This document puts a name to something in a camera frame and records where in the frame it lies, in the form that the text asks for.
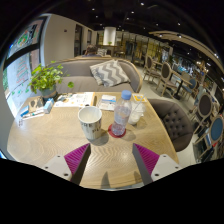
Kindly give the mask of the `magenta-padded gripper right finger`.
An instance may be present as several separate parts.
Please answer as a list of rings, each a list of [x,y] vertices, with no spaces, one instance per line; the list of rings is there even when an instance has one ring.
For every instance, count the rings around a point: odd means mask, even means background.
[[[181,166],[167,154],[158,155],[136,143],[133,144],[132,153],[144,185],[181,170]]]

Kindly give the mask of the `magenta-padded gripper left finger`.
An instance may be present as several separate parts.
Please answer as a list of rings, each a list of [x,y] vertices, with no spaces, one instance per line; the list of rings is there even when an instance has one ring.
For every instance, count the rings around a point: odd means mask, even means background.
[[[54,156],[42,169],[79,185],[90,154],[91,145],[87,143],[66,155]]]

